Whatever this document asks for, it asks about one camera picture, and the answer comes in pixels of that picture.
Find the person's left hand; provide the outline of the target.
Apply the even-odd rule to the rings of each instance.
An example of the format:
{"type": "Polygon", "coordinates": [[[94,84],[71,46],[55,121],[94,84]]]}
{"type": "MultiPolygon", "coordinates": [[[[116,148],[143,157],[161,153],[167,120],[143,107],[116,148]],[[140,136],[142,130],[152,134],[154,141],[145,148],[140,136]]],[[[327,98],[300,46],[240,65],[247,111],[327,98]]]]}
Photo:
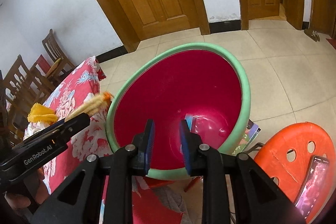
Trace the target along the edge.
{"type": "MultiPolygon", "coordinates": [[[[43,167],[39,168],[36,171],[37,178],[34,179],[33,186],[34,191],[34,200],[36,203],[41,205],[49,196],[48,189],[44,183],[45,174],[43,167]]],[[[31,205],[31,193],[26,190],[25,184],[18,184],[19,189],[15,191],[9,191],[5,193],[5,199],[9,206],[16,211],[23,210],[25,208],[28,208],[31,205]]]]}

